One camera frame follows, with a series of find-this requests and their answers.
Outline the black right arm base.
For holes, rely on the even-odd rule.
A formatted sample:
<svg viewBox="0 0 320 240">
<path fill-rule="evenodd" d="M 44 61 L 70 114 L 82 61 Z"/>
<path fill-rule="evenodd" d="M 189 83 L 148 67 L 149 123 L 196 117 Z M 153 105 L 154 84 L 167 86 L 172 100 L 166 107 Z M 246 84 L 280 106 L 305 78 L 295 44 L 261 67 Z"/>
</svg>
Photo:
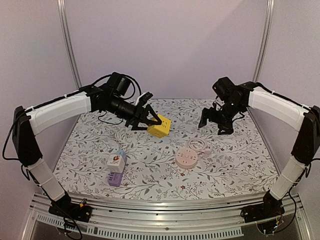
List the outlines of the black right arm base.
<svg viewBox="0 0 320 240">
<path fill-rule="evenodd" d="M 240 216 L 244 218 L 245 223 L 250 223 L 280 216 L 284 213 L 282 199 L 274 198 L 268 191 L 263 196 L 262 203 L 243 207 Z"/>
</svg>

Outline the blue cube plug adapter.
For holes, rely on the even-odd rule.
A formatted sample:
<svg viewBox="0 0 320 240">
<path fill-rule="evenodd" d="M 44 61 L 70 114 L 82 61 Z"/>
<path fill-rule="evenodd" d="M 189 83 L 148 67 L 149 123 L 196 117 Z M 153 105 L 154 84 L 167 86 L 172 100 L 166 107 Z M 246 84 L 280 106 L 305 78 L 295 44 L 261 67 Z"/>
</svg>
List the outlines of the blue cube plug adapter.
<svg viewBox="0 0 320 240">
<path fill-rule="evenodd" d="M 127 155 L 126 155 L 126 153 L 125 153 L 125 151 L 123 149 L 119 149 L 118 152 L 117 152 L 117 155 L 122 156 L 122 158 L 124 160 L 124 163 L 125 164 L 127 163 Z"/>
</svg>

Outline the left aluminium frame post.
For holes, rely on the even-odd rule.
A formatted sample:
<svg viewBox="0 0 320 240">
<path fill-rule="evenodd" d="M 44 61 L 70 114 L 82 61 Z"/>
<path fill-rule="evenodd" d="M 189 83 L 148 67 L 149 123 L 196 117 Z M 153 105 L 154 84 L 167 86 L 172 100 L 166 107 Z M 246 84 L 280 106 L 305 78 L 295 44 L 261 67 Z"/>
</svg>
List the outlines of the left aluminium frame post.
<svg viewBox="0 0 320 240">
<path fill-rule="evenodd" d="M 79 89 L 80 87 L 82 87 L 82 83 L 81 83 L 78 66 L 77 66 L 77 62 L 76 62 L 76 58 L 75 58 L 75 54 L 72 46 L 65 1 L 57 0 L 57 8 L 58 8 L 59 20 L 61 24 L 62 36 L 64 39 L 64 44 L 65 44 L 65 48 L 66 48 L 66 52 L 69 60 L 69 65 L 71 68 L 71 73 L 73 76 L 75 86 L 77 89 Z"/>
</svg>

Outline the round pink power strip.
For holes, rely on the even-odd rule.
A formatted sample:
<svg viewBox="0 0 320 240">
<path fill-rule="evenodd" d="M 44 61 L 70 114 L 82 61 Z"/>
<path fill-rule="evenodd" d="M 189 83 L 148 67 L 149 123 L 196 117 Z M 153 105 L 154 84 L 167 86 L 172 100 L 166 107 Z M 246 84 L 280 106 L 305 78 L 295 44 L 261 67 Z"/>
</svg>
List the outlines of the round pink power strip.
<svg viewBox="0 0 320 240">
<path fill-rule="evenodd" d="M 198 154 L 191 148 L 180 148 L 175 154 L 175 163 L 182 169 L 191 169 L 198 163 Z"/>
</svg>

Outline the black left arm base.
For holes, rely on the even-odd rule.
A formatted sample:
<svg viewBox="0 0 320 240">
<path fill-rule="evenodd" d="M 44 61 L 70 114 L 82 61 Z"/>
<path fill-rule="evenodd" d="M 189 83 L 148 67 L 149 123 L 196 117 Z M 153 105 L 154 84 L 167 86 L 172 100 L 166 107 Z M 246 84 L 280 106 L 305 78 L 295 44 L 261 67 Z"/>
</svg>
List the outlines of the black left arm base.
<svg viewBox="0 0 320 240">
<path fill-rule="evenodd" d="M 79 203 L 74 203 L 71 197 L 65 194 L 61 199 L 51 202 L 48 212 L 52 215 L 88 223 L 92 210 L 93 208 L 87 205 L 86 198 L 83 198 Z"/>
</svg>

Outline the purple power strip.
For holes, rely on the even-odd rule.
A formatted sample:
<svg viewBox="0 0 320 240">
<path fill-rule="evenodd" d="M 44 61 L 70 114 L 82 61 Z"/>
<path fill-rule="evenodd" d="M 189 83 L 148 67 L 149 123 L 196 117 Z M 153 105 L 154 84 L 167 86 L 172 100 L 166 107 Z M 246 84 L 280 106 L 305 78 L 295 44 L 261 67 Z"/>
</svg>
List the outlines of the purple power strip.
<svg viewBox="0 0 320 240">
<path fill-rule="evenodd" d="M 111 187 L 119 187 L 121 185 L 122 177 L 122 172 L 110 172 L 107 178 L 108 185 Z"/>
</svg>

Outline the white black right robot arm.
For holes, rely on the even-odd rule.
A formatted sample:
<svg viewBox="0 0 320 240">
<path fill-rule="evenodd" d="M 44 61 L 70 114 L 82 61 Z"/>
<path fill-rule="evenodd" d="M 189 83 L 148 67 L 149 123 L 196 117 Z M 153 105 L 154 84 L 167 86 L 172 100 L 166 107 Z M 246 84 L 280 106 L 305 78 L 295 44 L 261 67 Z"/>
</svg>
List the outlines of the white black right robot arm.
<svg viewBox="0 0 320 240">
<path fill-rule="evenodd" d="M 207 122 L 215 123 L 218 135 L 231 135 L 238 114 L 257 110 L 280 120 L 297 132 L 290 157 L 276 182 L 266 192 L 270 199 L 259 206 L 262 218 L 269 218 L 278 210 L 278 203 L 303 174 L 310 173 L 311 164 L 320 159 L 320 109 L 306 106 L 267 89 L 260 82 L 245 82 L 235 85 L 228 77 L 219 78 L 212 89 L 223 105 L 212 104 L 202 111 L 199 127 Z"/>
</svg>

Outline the floral patterned tablecloth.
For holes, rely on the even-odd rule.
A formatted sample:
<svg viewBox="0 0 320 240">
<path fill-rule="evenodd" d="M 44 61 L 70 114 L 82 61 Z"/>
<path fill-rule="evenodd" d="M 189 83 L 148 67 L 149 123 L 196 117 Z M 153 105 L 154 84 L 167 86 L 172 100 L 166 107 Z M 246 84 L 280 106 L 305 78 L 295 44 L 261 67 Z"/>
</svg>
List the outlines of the floral patterned tablecloth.
<svg viewBox="0 0 320 240">
<path fill-rule="evenodd" d="M 53 171 L 64 189 L 95 197 L 198 200 L 263 193 L 276 182 L 276 167 L 248 114 L 236 117 L 233 134 L 218 135 L 213 123 L 198 128 L 210 99 L 153 99 L 150 105 L 172 121 L 168 136 L 132 131 L 111 113 L 83 114 Z M 197 153 L 196 166 L 176 164 L 181 148 Z M 107 161 L 120 149 L 127 163 L 120 186 L 113 187 Z"/>
</svg>

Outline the right aluminium frame post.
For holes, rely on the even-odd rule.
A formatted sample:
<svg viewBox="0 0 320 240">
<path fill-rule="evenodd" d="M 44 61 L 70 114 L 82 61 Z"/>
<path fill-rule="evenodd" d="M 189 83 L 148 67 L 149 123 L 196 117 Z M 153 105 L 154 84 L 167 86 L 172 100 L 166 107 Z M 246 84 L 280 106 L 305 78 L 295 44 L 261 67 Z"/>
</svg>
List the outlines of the right aluminium frame post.
<svg viewBox="0 0 320 240">
<path fill-rule="evenodd" d="M 275 0 L 268 0 L 266 4 L 266 13 L 265 13 L 265 20 L 264 20 L 264 26 L 262 31 L 262 39 L 261 39 L 258 57 L 257 57 L 257 61 L 256 61 L 256 65 L 255 65 L 255 69 L 252 77 L 253 82 L 259 81 L 259 77 L 263 68 L 264 58 L 265 58 L 267 46 L 268 46 L 268 40 L 269 40 L 271 28 L 272 28 L 274 8 L 275 8 Z"/>
</svg>

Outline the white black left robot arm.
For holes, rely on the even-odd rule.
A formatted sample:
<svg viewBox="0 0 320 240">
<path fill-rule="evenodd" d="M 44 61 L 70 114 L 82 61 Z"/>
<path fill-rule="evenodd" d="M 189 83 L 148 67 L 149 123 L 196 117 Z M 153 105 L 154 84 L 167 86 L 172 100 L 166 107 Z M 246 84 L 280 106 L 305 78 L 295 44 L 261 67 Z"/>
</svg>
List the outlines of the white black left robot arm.
<svg viewBox="0 0 320 240">
<path fill-rule="evenodd" d="M 145 131 L 149 126 L 161 125 L 162 120 L 147 103 L 152 93 L 141 93 L 136 103 L 130 103 L 124 97 L 129 86 L 133 86 L 135 91 L 141 89 L 134 78 L 113 72 L 72 93 L 14 110 L 13 123 L 6 137 L 14 145 L 17 154 L 14 160 L 27 169 L 48 198 L 55 202 L 55 209 L 63 217 L 74 213 L 74 205 L 65 199 L 67 192 L 44 161 L 36 136 L 67 119 L 96 111 L 114 114 L 125 120 L 125 126 L 133 131 Z"/>
</svg>

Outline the aluminium frame post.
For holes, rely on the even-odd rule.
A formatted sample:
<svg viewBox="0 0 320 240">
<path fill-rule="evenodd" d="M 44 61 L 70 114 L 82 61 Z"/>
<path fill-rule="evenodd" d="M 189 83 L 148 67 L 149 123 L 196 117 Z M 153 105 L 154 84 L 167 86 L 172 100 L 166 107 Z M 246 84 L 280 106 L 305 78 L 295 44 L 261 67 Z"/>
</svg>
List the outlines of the aluminium frame post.
<svg viewBox="0 0 320 240">
<path fill-rule="evenodd" d="M 257 57 L 257 61 L 256 61 L 256 65 L 255 65 L 255 69 L 252 77 L 253 82 L 259 81 L 259 77 L 263 68 L 264 58 L 265 58 L 267 46 L 268 46 L 268 40 L 269 40 L 271 28 L 272 28 L 274 8 L 275 8 L 275 0 L 268 0 L 266 4 L 266 13 L 265 13 L 265 20 L 264 20 L 264 26 L 262 31 L 262 39 L 261 39 L 258 57 Z"/>
<path fill-rule="evenodd" d="M 65 1 L 57 0 L 57 8 L 58 8 L 59 20 L 61 24 L 62 36 L 64 39 L 64 44 L 65 44 L 65 48 L 66 48 L 66 52 L 69 60 L 69 65 L 71 68 L 71 73 L 73 76 L 75 86 L 77 89 L 79 89 L 80 87 L 82 87 L 82 83 L 81 83 L 78 66 L 77 66 L 77 62 L 76 62 L 76 58 L 75 58 L 75 54 L 72 46 Z"/>
</svg>

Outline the white cube socket adapter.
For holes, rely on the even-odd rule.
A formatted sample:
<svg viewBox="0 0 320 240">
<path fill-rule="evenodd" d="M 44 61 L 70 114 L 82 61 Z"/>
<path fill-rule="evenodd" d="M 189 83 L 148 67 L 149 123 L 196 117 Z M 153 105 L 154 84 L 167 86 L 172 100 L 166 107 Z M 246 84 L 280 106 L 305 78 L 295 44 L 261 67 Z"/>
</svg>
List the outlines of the white cube socket adapter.
<svg viewBox="0 0 320 240">
<path fill-rule="evenodd" d="M 112 173 L 122 173 L 125 168 L 125 160 L 122 155 L 111 155 L 107 160 L 107 166 Z"/>
</svg>

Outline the yellow cube socket adapter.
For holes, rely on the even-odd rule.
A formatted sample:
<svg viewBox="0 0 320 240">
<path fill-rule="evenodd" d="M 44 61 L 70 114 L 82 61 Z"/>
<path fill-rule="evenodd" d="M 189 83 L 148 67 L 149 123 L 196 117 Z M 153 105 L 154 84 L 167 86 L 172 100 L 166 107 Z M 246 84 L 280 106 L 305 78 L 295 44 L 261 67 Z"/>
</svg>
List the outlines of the yellow cube socket adapter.
<svg viewBox="0 0 320 240">
<path fill-rule="evenodd" d="M 150 135 L 155 136 L 157 138 L 163 138 L 165 136 L 168 136 L 170 133 L 172 121 L 162 116 L 161 114 L 158 114 L 157 116 L 161 120 L 161 125 L 150 125 L 147 128 L 147 132 Z"/>
</svg>

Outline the aluminium table front rail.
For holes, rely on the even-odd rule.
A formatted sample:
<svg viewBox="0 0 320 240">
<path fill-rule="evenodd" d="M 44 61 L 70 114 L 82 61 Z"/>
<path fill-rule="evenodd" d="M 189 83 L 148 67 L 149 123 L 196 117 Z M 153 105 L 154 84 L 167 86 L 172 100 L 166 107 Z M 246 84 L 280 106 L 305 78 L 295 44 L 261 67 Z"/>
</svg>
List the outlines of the aluminium table front rail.
<svg viewBox="0 0 320 240">
<path fill-rule="evenodd" d="M 146 201 L 88 198 L 88 222 L 77 227 L 49 213 L 50 202 L 36 193 L 27 212 L 24 240 L 311 240 L 300 197 L 283 199 L 282 216 L 245 222 L 242 208 L 260 204 L 262 194 L 200 200 Z"/>
</svg>

